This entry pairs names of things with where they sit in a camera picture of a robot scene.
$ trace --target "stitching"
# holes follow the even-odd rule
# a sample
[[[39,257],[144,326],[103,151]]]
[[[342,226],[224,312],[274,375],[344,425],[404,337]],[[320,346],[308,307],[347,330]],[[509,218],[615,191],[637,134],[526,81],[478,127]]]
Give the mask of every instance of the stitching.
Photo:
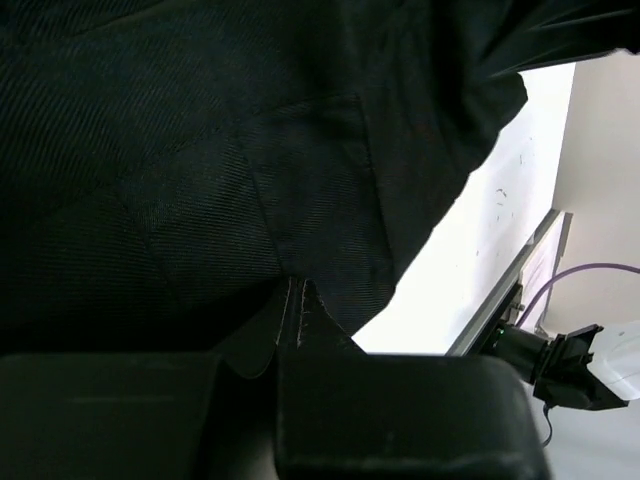
[[[390,262],[390,266],[391,266],[391,276],[392,278],[395,280],[396,279],[396,262],[395,262],[395,258],[393,257],[393,249],[391,248],[391,239],[389,238],[389,228],[387,226],[387,222],[385,219],[385,214],[384,214],[384,209],[382,207],[382,198],[380,196],[380,185],[379,185],[379,178],[378,178],[378,174],[376,171],[376,166],[375,166],[375,162],[373,159],[373,152],[371,149],[371,134],[369,131],[369,124],[367,122],[367,114],[365,111],[365,107],[364,107],[364,102],[363,99],[360,97],[360,95],[356,95],[357,98],[357,107],[358,110],[360,111],[360,115],[362,115],[362,124],[363,124],[363,129],[364,131],[362,132],[364,135],[364,144],[365,147],[367,149],[367,163],[368,163],[368,167],[369,170],[371,172],[371,176],[372,176],[372,184],[373,184],[373,195],[375,197],[375,201],[376,201],[376,210],[377,210],[377,217],[380,221],[381,227],[382,227],[382,235],[384,237],[385,240],[385,246],[387,247],[387,255],[389,256],[389,260],[391,260]],[[331,315],[329,314],[329,312],[327,311],[327,309],[325,308],[325,312],[327,312],[327,315],[329,315],[329,317],[331,317]]]
[[[173,282],[171,280],[171,277],[169,276],[169,274],[165,270],[162,262],[160,261],[158,256],[155,254],[155,252],[154,252],[154,250],[152,248],[152,245],[151,245],[151,239],[149,238],[147,232],[144,230],[144,228],[142,228],[140,223],[136,220],[134,215],[131,213],[131,211],[129,210],[129,206],[124,202],[124,200],[122,199],[122,197],[121,197],[120,193],[118,192],[117,188],[113,188],[113,194],[114,194],[114,197],[117,200],[117,202],[122,207],[122,210],[124,211],[127,219],[133,225],[133,228],[135,229],[136,233],[138,234],[138,239],[144,245],[144,249],[147,252],[147,254],[149,255],[149,258],[150,258],[151,262],[156,267],[156,269],[158,271],[158,274],[164,280],[165,285],[167,287],[167,290],[169,291],[169,294],[171,295],[173,300],[182,309],[184,309],[184,304],[182,303],[180,295],[178,294],[178,289],[173,284]]]
[[[298,322],[298,339],[297,339],[297,347],[300,348],[302,345],[302,319],[304,318],[304,299],[307,293],[307,283],[308,280],[305,280],[302,284],[302,302],[300,304],[300,320]]]
[[[322,309],[324,310],[324,313],[327,314],[327,316],[331,319],[334,320],[333,316],[329,313],[329,310],[327,310],[327,306],[324,304],[324,300],[322,300],[322,297],[320,296],[320,292],[317,292],[316,294],[316,299],[318,300],[318,303],[320,304],[320,306],[322,307]]]
[[[280,319],[280,330],[278,331],[278,336],[276,337],[276,345],[280,343],[280,336],[282,335],[282,329],[284,327],[284,317],[287,315],[287,308],[289,307],[289,297],[291,297],[291,288],[292,288],[291,277],[289,277],[289,288],[287,289],[287,297],[284,301],[284,309],[282,311],[282,318]]]

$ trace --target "black plastic part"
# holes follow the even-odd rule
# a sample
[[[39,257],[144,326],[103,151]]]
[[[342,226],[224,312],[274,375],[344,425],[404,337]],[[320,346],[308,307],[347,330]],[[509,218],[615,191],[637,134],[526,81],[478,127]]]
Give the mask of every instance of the black plastic part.
[[[512,325],[496,327],[483,355],[504,360],[534,385],[533,395],[549,407],[608,410],[626,407],[589,370],[591,344],[602,327],[592,325],[549,342]]]
[[[516,369],[522,379],[533,384],[547,351],[548,342],[510,325],[496,328],[492,341],[487,342],[484,355],[504,360]]]
[[[550,478],[516,373],[488,357],[287,355],[287,480]]]
[[[219,367],[207,354],[0,359],[0,478],[185,478]]]
[[[522,295],[522,285],[519,283],[514,283],[509,293],[505,295],[498,308],[496,308],[493,315],[484,326],[476,340],[469,347],[467,355],[477,355],[477,354],[489,354],[486,353],[490,351],[492,346],[496,342],[496,335],[498,329],[505,324],[506,319],[512,319],[513,313],[515,309],[513,308],[514,302],[520,298]]]
[[[559,335],[551,344],[538,374],[534,395],[549,406],[580,410],[609,410],[626,407],[587,368],[593,338],[602,327],[592,325],[569,335]]]
[[[0,478],[550,478],[505,363],[367,356],[311,282],[274,302],[216,351],[0,357]]]

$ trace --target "seam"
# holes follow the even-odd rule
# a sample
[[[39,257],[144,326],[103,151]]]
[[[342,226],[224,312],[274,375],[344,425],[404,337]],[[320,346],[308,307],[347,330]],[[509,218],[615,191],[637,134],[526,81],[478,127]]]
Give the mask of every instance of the seam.
[[[171,156],[174,155],[179,155],[181,152],[183,152],[184,150],[194,147],[197,144],[205,141],[205,139],[207,138],[208,135],[211,135],[212,133],[215,134],[219,131],[218,128],[214,128],[214,129],[202,129],[200,132],[198,132],[192,139],[183,142],[180,144],[179,147],[168,147],[166,149],[163,149],[163,151],[158,152],[156,155],[154,155],[148,162],[140,165],[137,168],[134,168],[130,171],[124,172],[120,175],[116,175],[115,177],[113,177],[112,179],[108,180],[108,181],[102,181],[101,178],[98,178],[98,181],[96,182],[97,185],[95,185],[94,187],[90,187],[89,189],[87,189],[87,192],[80,194],[78,197],[70,200],[69,202],[62,202],[59,205],[53,207],[51,210],[46,211],[45,213],[38,215],[37,218],[34,218],[32,221],[28,222],[27,224],[23,224],[20,225],[18,228],[15,228],[14,230],[11,231],[11,233],[9,235],[2,235],[0,234],[0,240],[3,240],[5,238],[11,238],[11,236],[13,235],[19,235],[23,232],[27,232],[29,231],[31,228],[35,227],[36,225],[46,222],[49,218],[53,217],[54,215],[56,215],[57,213],[64,211],[66,209],[69,208],[73,208],[74,206],[78,205],[79,203],[81,203],[83,200],[92,197],[93,195],[96,195],[99,191],[101,190],[109,190],[109,189],[116,189],[117,188],[117,184],[119,182],[125,181],[130,179],[131,177],[133,177],[134,175],[138,174],[139,172],[144,171],[145,169],[150,169],[153,168],[155,166],[157,166],[158,164],[160,164],[161,162],[169,159]]]
[[[298,320],[298,337],[296,339],[296,346],[297,348],[300,348],[302,346],[302,326],[303,326],[303,319],[304,319],[304,300],[306,297],[306,293],[307,293],[307,284],[308,284],[308,280],[305,280],[304,283],[302,284],[302,300],[300,303],[300,318]]]
[[[122,207],[122,210],[124,211],[125,215],[127,216],[129,221],[133,225],[133,228],[137,232],[138,238],[140,239],[140,241],[144,245],[144,250],[147,252],[149,257],[151,258],[151,261],[153,262],[153,265],[156,267],[156,270],[158,271],[158,274],[164,280],[165,286],[167,287],[169,295],[171,295],[171,298],[176,302],[176,304],[180,308],[184,309],[185,305],[183,304],[182,300],[180,299],[180,296],[178,295],[178,290],[176,289],[175,285],[173,285],[173,282],[171,281],[171,278],[169,277],[169,274],[167,273],[167,271],[162,266],[162,262],[160,261],[158,256],[153,252],[153,248],[151,247],[151,239],[147,235],[147,232],[144,231],[144,229],[140,226],[139,222],[131,214],[131,212],[129,210],[129,207],[122,200],[122,198],[121,198],[120,194],[118,193],[117,189],[114,188],[113,190],[114,190],[114,195],[115,195],[116,200],[118,201],[118,203]]]
[[[278,265],[280,265],[280,272],[284,273],[285,272],[285,268],[282,262],[282,254],[280,253],[280,250],[278,249],[278,242],[276,242],[275,236],[273,234],[273,232],[271,231],[271,228],[269,226],[269,220],[267,218],[267,209],[264,206],[264,203],[262,201],[262,195],[260,194],[260,189],[258,187],[258,182],[256,181],[256,176],[254,174],[253,171],[253,163],[251,162],[251,160],[249,160],[249,157],[247,157],[246,155],[246,148],[244,143],[242,142],[242,140],[240,140],[240,124],[236,127],[235,132],[232,134],[236,140],[236,143],[238,145],[238,151],[240,153],[240,155],[242,155],[242,158],[244,159],[244,161],[246,162],[247,165],[247,173],[249,174],[249,177],[251,178],[251,185],[253,186],[253,191],[256,194],[256,202],[258,204],[258,209],[260,210],[260,216],[262,217],[262,221],[264,222],[264,226],[266,227],[266,232],[267,235],[269,236],[269,240],[271,241],[271,245],[273,246],[273,251],[276,254],[276,258],[278,259]]]
[[[384,240],[385,240],[385,246],[386,246],[386,250],[387,250],[387,255],[389,256],[389,259],[391,260],[391,275],[393,277],[393,280],[395,282],[396,280],[396,266],[395,266],[395,260],[393,257],[393,250],[391,248],[391,240],[389,239],[389,228],[387,226],[387,222],[385,221],[384,218],[384,211],[382,209],[382,198],[380,197],[380,185],[378,184],[378,175],[376,174],[376,168],[373,162],[373,153],[371,151],[371,144],[370,144],[370,133],[369,133],[369,124],[367,123],[367,116],[364,112],[364,108],[363,108],[363,100],[361,98],[360,95],[356,94],[356,98],[358,99],[358,109],[360,110],[360,115],[362,116],[362,125],[363,125],[363,129],[364,129],[364,137],[365,137],[365,148],[367,151],[367,164],[369,165],[369,169],[371,170],[371,176],[373,177],[373,194],[375,196],[375,200],[376,200],[376,206],[377,206],[377,216],[378,216],[378,220],[380,221],[380,223],[382,224],[382,234],[384,236]]]
[[[287,288],[287,296],[284,300],[284,308],[282,309],[282,317],[280,318],[280,330],[278,331],[278,336],[276,337],[276,345],[280,344],[280,336],[282,335],[282,330],[284,328],[284,319],[287,316],[287,309],[289,308],[289,298],[291,297],[291,290],[293,288],[293,281],[291,277],[289,277],[289,286]]]

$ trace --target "wall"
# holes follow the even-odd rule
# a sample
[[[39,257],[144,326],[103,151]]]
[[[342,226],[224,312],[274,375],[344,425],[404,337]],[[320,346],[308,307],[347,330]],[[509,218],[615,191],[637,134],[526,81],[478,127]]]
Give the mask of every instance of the wall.
[[[587,262],[640,265],[640,59],[576,68],[554,206],[575,214],[561,269]],[[554,289],[545,328],[640,320],[640,278],[596,271]],[[540,417],[541,406],[534,407]],[[547,449],[559,480],[631,480],[640,472],[640,400],[610,412],[551,412]],[[546,425],[541,426],[545,435]]]

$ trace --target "black plastic cover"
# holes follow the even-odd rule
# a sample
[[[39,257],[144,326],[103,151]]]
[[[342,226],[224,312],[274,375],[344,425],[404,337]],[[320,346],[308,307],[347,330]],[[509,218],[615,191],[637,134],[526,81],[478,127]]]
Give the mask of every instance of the black plastic cover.
[[[516,373],[488,357],[313,357],[280,370],[287,480],[551,478]]]

